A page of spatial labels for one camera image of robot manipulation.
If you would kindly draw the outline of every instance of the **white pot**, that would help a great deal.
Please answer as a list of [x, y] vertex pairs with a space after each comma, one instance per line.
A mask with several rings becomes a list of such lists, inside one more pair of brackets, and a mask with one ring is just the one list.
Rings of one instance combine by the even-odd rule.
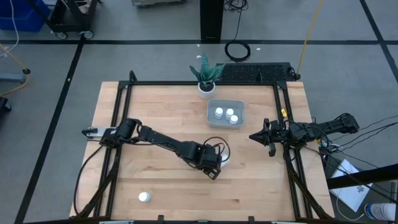
[[213, 83], [213, 89], [211, 91], [208, 91], [208, 92], [201, 90], [199, 86], [200, 86], [200, 83], [198, 83], [199, 96], [202, 97], [203, 99], [206, 99], [206, 100], [210, 99], [216, 93], [216, 91], [215, 91], [216, 90], [216, 84], [215, 83]]

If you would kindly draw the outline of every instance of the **concrete floor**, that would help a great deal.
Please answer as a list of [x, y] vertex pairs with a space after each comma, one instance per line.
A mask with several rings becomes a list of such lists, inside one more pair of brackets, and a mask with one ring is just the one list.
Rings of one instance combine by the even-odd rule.
[[[366, 0], [385, 40], [398, 40], [394, 0]], [[239, 39], [303, 40], [317, 0], [251, 0], [242, 13]], [[130, 1], [104, 0], [93, 26], [96, 40], [198, 40], [199, 2], [137, 9]], [[223, 39], [236, 32], [237, 12], [225, 12]], [[77, 40], [70, 33], [69, 39]], [[2, 40], [15, 33], [0, 30]], [[48, 27], [37, 34], [21, 33], [23, 40], [56, 40]], [[312, 40], [377, 40], [359, 1], [325, 1]], [[247, 62], [290, 62], [297, 68], [301, 45], [251, 45]], [[398, 60], [398, 46], [389, 45]], [[7, 96], [13, 106], [0, 121], [0, 217], [13, 223], [32, 175], [55, 106], [75, 54], [76, 45], [21, 44], [14, 53], [32, 70], [23, 90]], [[232, 47], [234, 55], [244, 50]], [[127, 79], [134, 70], [139, 80], [194, 80], [189, 65], [198, 66], [197, 55], [206, 53], [213, 63], [230, 62], [224, 45], [84, 45], [67, 99], [52, 139], [25, 222], [67, 218], [73, 188], [86, 141], [80, 131], [91, 124], [103, 81]], [[0, 58], [1, 72], [20, 72], [10, 57]], [[341, 113], [353, 114], [360, 126], [398, 114], [398, 83], [380, 45], [309, 45], [301, 69], [312, 116], [330, 120]], [[0, 82], [0, 92], [15, 83]], [[393, 137], [398, 127], [347, 150], [377, 166], [398, 161]], [[371, 166], [351, 160], [356, 167]]]

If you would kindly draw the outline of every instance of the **wooden tabletop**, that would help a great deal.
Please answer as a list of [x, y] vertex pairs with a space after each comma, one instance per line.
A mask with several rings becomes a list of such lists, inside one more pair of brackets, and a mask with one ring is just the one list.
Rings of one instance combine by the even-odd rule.
[[[117, 82], [101, 86], [93, 126], [109, 126], [117, 92]], [[303, 83], [288, 83], [295, 121], [311, 122]], [[282, 107], [283, 94], [280, 91]], [[282, 147], [274, 157], [268, 147], [249, 139], [262, 129], [262, 121], [277, 119], [271, 86], [217, 86], [214, 99], [241, 100], [246, 122], [240, 129], [210, 128], [206, 123], [207, 100], [198, 96], [197, 86], [133, 86], [129, 118], [180, 141], [203, 142], [219, 136], [231, 147], [231, 158], [216, 180], [190, 168], [174, 153], [156, 146], [123, 146], [112, 219], [156, 220], [294, 220], [289, 182]], [[88, 142], [85, 159], [98, 148]], [[315, 142], [308, 145], [317, 148]], [[77, 205], [81, 210], [98, 188], [104, 158], [103, 149], [83, 171]], [[301, 150], [309, 191], [324, 210], [333, 216], [328, 187], [319, 155]], [[138, 195], [149, 192], [150, 202]], [[108, 193], [104, 194], [104, 214]], [[302, 200], [300, 211], [304, 216]]]

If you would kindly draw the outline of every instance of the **black metal frame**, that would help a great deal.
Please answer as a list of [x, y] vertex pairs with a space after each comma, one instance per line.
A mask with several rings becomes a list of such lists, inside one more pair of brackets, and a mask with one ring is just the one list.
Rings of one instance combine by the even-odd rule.
[[[197, 85], [197, 82], [191, 82], [191, 81], [180, 81], [180, 82], [169, 82], [169, 81], [160, 81], [160, 82], [152, 82], [152, 81], [137, 81], [137, 78], [134, 74], [134, 72], [130, 72], [129, 80], [128, 81], [120, 81], [118, 85], [118, 92], [116, 93], [116, 100], [114, 104], [114, 110], [113, 110], [113, 116], [111, 120], [111, 126], [116, 126], [117, 123], [117, 117], [119, 113], [119, 108], [121, 104], [121, 98], [122, 98], [122, 92], [126, 88], [126, 97], [124, 101], [124, 108], [123, 108], [123, 115], [122, 119], [127, 117], [127, 113], [129, 111], [129, 103], [131, 99], [131, 92], [132, 92], [132, 87], [134, 85]], [[287, 89], [287, 84], [285, 81], [281, 82], [218, 82], [217, 85], [256, 85], [256, 86], [272, 86], [274, 90], [274, 97], [275, 97], [275, 105], [276, 105], [276, 110], [277, 110], [277, 115], [278, 115], [278, 121], [281, 126], [285, 125], [284, 124], [284, 118], [282, 116], [282, 105], [280, 102], [280, 96], [279, 96], [279, 90], [282, 90], [282, 93], [284, 95], [284, 101], [285, 101], [285, 109], [288, 114], [288, 119], [293, 120], [293, 115], [292, 115], [292, 107], [290, 105], [290, 98], [289, 98], [289, 93]], [[287, 145], [284, 145], [284, 151], [287, 152], [285, 154], [287, 160], [291, 160], [290, 154], [289, 154], [289, 148], [287, 148]], [[112, 149], [107, 148], [104, 156], [104, 163], [101, 171], [101, 178], [99, 184], [101, 185], [104, 183], [105, 178], [108, 176], [108, 168], [109, 168], [109, 163], [111, 160], [111, 151]], [[120, 160], [121, 157], [121, 151], [122, 148], [119, 147], [116, 149], [116, 154], [114, 157], [114, 162], [116, 160]], [[305, 174], [304, 174], [304, 169], [303, 169], [303, 164], [302, 164], [302, 158], [300, 155], [300, 151], [296, 150], [294, 151], [295, 153], [295, 158], [296, 158], [296, 166], [297, 166], [297, 171], [300, 176], [300, 180], [306, 186], [305, 183]], [[393, 176], [387, 177], [384, 175], [382, 180], [386, 179], [396, 179], [397, 173], [393, 173]], [[106, 213], [105, 216], [100, 216], [100, 210], [101, 210], [101, 203], [102, 203], [102, 197], [98, 200], [93, 217], [74, 217], [72, 219], [68, 220], [54, 220], [54, 221], [47, 221], [47, 222], [36, 222], [36, 223], [44, 223], [44, 224], [62, 224], [62, 223], [81, 223], [81, 224], [99, 224], [100, 222], [106, 222], [106, 221], [111, 221], [111, 213], [112, 213], [112, 207], [113, 207], [113, 200], [114, 200], [114, 195], [116, 191], [116, 181], [117, 181], [117, 176], [118, 176], [118, 169], [116, 171], [116, 175], [112, 179], [110, 183], [110, 188], [109, 188], [109, 197], [108, 201], [106, 204]], [[289, 187], [290, 187], [290, 194], [292, 197], [292, 206], [293, 206], [293, 211], [294, 211], [294, 216], [295, 216], [295, 221], [296, 222], [305, 222], [305, 223], [351, 223], [351, 222], [341, 222], [337, 220], [324, 220], [324, 219], [314, 219], [312, 216], [312, 208], [308, 200], [303, 197], [304, 205], [305, 205], [305, 214], [307, 217], [301, 217], [300, 214], [300, 207], [299, 207], [299, 199], [297, 197], [297, 190], [296, 190], [296, 184], [291, 178], [291, 176], [288, 175], [289, 178]], [[347, 185], [353, 185], [354, 183], [350, 182], [350, 179], [344, 179], [342, 177], [339, 177], [337, 180], [336, 179], [329, 179], [329, 182], [334, 183], [334, 187], [341, 187], [342, 185], [347, 186]], [[134, 220], [134, 223], [169, 223], [169, 224], [180, 224], [180, 223], [201, 223], [201, 222], [210, 222], [214, 224], [224, 224], [224, 223], [271, 223], [271, 222], [258, 222], [255, 221], [254, 217], [248, 217], [247, 221], [238, 221], [238, 222], [230, 222], [230, 221], [165, 221], [163, 215], [159, 215], [158, 220]]]
[[44, 20], [53, 32], [83, 32], [91, 29], [91, 22], [94, 18], [96, 5], [99, 0], [91, 0], [90, 8], [87, 14], [83, 14], [79, 10], [79, 4], [75, 0], [65, 0], [69, 10], [76, 21], [76, 24], [64, 24], [64, 17], [68, 10], [63, 2], [57, 1], [55, 9], [50, 19], [36, 6], [33, 0], [26, 0], [34, 11]]

